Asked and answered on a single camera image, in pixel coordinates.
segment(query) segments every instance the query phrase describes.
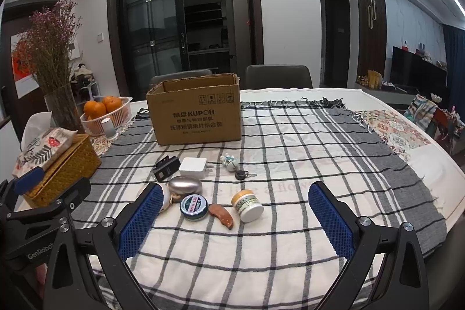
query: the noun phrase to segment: black and white checkered cloth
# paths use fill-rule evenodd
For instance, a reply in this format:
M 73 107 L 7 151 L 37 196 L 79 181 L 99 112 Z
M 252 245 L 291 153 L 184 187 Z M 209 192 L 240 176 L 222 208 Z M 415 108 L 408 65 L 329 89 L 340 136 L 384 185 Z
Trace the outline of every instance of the black and white checkered cloth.
M 341 101 L 244 103 L 242 120 L 241 141 L 184 146 L 159 146 L 150 120 L 136 121 L 102 157 L 91 194 L 73 213 L 77 227 L 116 216 L 168 154 L 208 159 L 214 168 L 203 195 L 229 210 L 234 227 L 211 216 L 188 221 L 178 205 L 157 217 L 139 254 L 126 262 L 158 308 L 314 308 L 345 263 L 308 205 L 308 188 L 317 180 L 358 216 L 394 227 L 411 222 L 424 254 L 446 238 L 444 217 L 422 181 Z M 237 181 L 219 163 L 225 153 L 257 176 Z M 245 188 L 264 205 L 251 223 L 240 222 L 231 206 Z M 381 259 L 358 302 L 367 298 Z M 118 308 L 96 258 L 92 266 L 109 305 Z

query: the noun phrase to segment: white jar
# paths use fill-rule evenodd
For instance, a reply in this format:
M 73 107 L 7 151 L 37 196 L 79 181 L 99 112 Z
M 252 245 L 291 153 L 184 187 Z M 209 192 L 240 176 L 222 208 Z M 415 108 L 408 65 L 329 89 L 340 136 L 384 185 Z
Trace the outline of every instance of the white jar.
M 239 213 L 242 222 L 255 221 L 263 213 L 263 205 L 250 189 L 236 193 L 231 199 L 231 204 Z

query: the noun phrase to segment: cardboard box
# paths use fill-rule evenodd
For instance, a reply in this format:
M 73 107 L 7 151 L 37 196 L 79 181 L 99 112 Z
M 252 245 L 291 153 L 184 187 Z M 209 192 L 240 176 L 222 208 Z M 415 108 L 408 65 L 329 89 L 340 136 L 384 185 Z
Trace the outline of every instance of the cardboard box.
M 160 145 L 241 139 L 239 78 L 217 74 L 172 79 L 146 95 Z

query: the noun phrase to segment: white basket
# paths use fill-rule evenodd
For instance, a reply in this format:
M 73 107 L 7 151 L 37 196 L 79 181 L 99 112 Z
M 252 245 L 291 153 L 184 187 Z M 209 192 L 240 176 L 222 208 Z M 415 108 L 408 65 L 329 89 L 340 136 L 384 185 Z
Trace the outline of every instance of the white basket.
M 133 99 L 132 97 L 120 97 L 121 101 L 123 102 L 123 105 L 119 107 L 117 110 L 114 110 L 113 112 L 107 113 L 106 115 L 96 118 L 94 120 L 86 120 L 85 119 L 85 114 L 81 115 L 81 122 L 84 127 L 84 130 L 89 136 L 101 136 L 102 134 L 105 134 L 103 131 L 102 123 L 101 121 L 106 118 L 110 117 L 113 125 L 115 128 L 119 128 L 121 125 L 124 125 L 125 123 L 128 122 L 128 120 L 131 118 L 131 100 Z

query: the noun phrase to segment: black charger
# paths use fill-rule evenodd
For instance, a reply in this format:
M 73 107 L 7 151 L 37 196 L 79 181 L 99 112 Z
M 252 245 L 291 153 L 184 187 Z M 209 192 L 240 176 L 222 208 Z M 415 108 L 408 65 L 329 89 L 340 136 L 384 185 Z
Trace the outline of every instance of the black charger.
M 168 155 L 160 160 L 152 168 L 152 173 L 158 182 L 165 180 L 174 174 L 181 166 L 181 162 L 178 157 L 169 157 Z

